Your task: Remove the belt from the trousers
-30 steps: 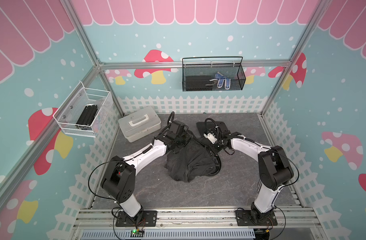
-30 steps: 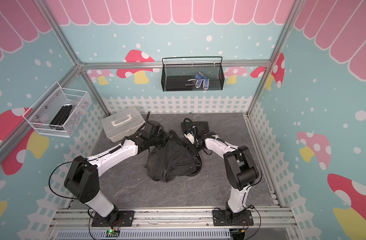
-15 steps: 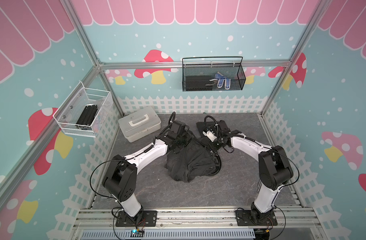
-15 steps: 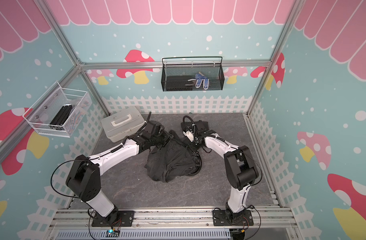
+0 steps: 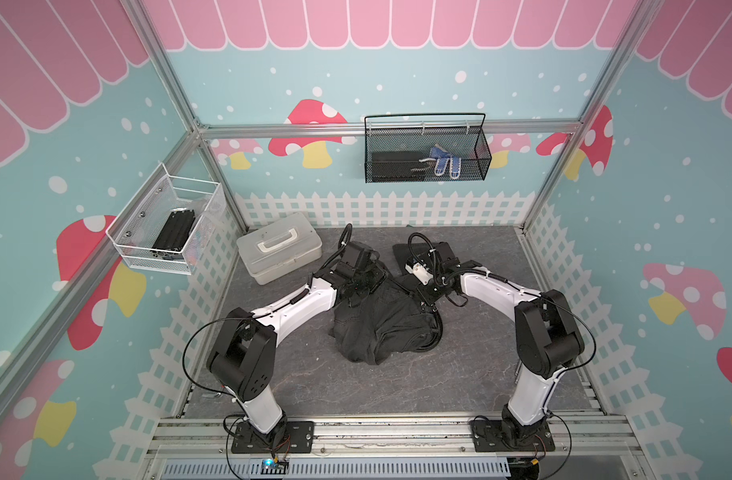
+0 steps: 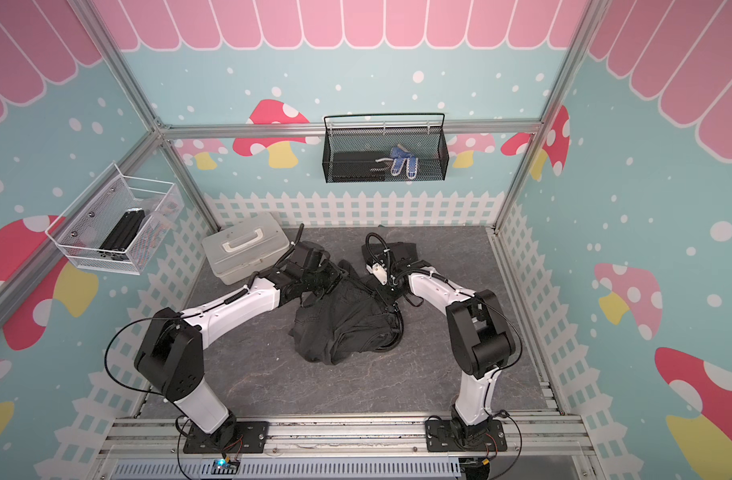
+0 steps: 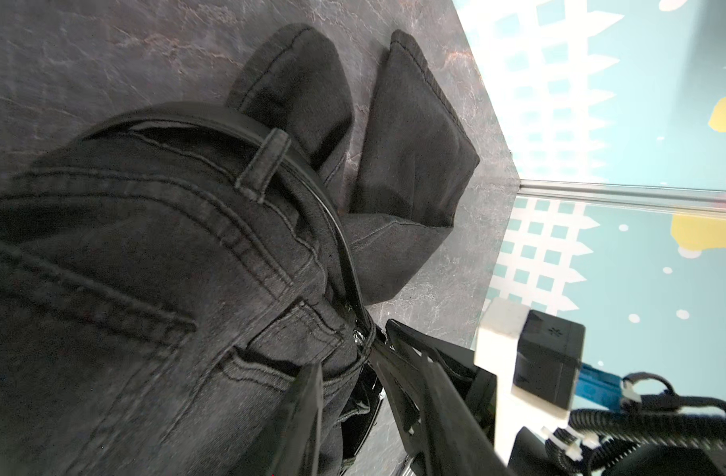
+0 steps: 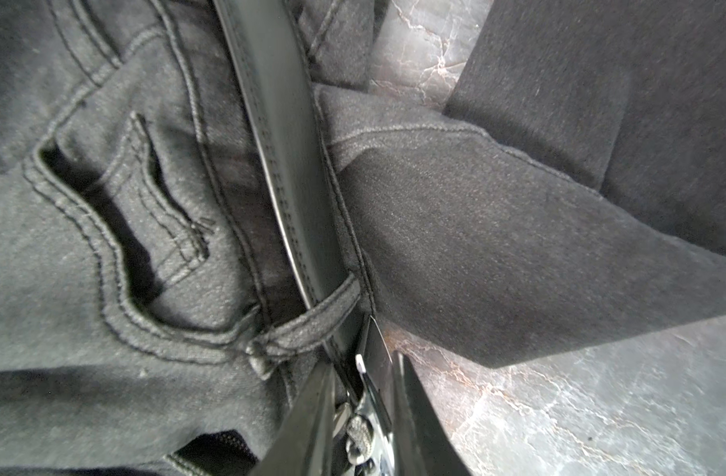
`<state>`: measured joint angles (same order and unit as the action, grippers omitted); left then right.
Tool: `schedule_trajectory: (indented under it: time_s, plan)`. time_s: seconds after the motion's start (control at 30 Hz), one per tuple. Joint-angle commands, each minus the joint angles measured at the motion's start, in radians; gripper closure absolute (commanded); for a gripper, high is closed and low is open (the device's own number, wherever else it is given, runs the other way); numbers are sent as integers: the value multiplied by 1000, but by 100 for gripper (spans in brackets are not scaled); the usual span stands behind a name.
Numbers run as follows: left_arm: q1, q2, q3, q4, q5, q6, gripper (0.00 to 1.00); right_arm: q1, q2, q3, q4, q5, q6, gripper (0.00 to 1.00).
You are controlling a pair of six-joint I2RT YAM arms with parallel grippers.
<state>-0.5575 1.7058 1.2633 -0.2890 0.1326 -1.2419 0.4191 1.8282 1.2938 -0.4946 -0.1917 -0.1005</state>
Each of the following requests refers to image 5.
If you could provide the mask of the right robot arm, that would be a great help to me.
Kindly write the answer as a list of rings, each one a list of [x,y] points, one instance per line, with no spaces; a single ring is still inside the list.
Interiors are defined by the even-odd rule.
[[[405,270],[419,281],[419,292],[429,303],[456,293],[478,299],[513,321],[520,361],[515,390],[499,420],[479,417],[471,422],[471,430],[489,451],[539,446],[552,451],[547,406],[585,349],[565,296],[518,285],[475,261],[442,263],[426,255],[408,260]]]

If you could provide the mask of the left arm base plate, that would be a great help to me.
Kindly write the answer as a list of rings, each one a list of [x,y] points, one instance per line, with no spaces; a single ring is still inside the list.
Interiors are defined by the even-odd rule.
[[[231,428],[234,454],[277,454],[312,452],[316,424],[312,421],[282,421],[268,434],[258,432],[250,422]]]

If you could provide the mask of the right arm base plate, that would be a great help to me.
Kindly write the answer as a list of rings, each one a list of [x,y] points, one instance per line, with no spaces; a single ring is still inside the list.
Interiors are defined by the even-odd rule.
[[[545,421],[518,430],[506,426],[502,420],[478,416],[469,426],[478,453],[524,452],[527,456],[539,456],[555,450],[553,435]]]

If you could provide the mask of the black leather belt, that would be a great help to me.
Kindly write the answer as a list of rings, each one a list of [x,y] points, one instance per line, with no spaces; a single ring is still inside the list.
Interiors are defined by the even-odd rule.
[[[414,339],[413,352],[425,353],[436,348],[444,333],[441,314],[434,303],[416,301],[418,311],[413,315]]]

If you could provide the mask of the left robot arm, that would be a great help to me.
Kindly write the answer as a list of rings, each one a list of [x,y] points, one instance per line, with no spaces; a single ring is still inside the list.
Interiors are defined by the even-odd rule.
[[[240,308],[222,320],[206,367],[244,411],[267,447],[286,440],[288,417],[270,387],[277,346],[315,316],[344,301],[364,298],[388,278],[379,254],[352,241],[282,299],[252,312]]]

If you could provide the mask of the black trousers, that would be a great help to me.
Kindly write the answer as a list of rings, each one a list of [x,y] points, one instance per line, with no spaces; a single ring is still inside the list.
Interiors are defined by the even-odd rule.
[[[350,242],[341,240],[337,251]],[[327,281],[330,258],[321,269]],[[412,320],[418,311],[416,301],[422,299],[414,282],[395,277],[381,263],[386,267],[386,280],[373,293],[350,300],[338,300],[336,294],[329,335],[339,352],[354,363],[379,365],[394,353],[417,353],[412,351]]]

